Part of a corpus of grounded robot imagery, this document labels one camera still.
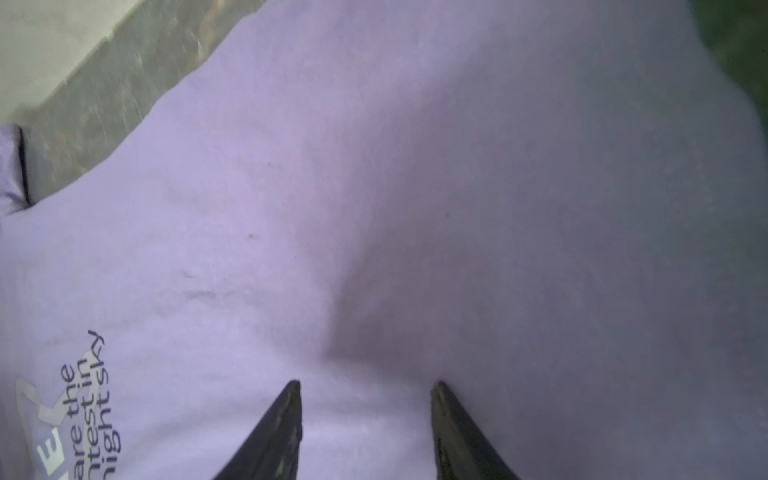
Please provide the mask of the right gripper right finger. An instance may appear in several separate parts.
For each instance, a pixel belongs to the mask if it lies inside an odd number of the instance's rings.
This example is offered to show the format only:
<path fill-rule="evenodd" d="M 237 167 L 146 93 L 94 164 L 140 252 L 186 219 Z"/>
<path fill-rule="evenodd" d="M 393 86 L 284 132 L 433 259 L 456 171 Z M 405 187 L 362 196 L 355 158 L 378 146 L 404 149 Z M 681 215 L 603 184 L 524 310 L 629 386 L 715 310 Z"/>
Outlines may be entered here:
<path fill-rule="evenodd" d="M 438 479 L 520 480 L 443 381 L 431 390 L 430 415 Z"/>

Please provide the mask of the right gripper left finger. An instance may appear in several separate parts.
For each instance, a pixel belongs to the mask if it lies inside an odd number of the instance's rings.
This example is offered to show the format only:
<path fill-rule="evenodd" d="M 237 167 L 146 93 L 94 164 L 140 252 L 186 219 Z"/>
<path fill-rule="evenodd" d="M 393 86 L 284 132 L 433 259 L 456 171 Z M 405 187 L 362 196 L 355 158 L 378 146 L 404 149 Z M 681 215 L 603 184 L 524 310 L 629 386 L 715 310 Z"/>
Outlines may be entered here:
<path fill-rule="evenodd" d="M 215 480 L 295 480 L 303 438 L 301 383 L 289 381 Z"/>

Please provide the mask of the green plastic basket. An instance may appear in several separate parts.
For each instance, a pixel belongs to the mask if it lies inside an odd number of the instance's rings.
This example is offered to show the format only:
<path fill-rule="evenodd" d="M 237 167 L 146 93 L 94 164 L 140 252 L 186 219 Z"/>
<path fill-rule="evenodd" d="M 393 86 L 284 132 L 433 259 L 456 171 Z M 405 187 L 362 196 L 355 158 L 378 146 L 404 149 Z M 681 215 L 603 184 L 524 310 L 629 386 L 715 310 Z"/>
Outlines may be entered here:
<path fill-rule="evenodd" d="M 698 34 L 767 134 L 767 0 L 690 0 Z"/>

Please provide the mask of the purple t shirt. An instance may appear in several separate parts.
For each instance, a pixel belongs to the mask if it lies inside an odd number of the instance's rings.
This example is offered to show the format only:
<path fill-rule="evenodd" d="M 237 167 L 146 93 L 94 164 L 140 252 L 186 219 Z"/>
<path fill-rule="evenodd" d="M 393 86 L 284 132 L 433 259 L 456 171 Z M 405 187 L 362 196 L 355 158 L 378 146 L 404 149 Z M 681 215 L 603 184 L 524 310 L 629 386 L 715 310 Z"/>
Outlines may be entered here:
<path fill-rule="evenodd" d="M 274 1 L 1 220 L 1 475 L 767 475 L 767 145 L 684 1 Z"/>

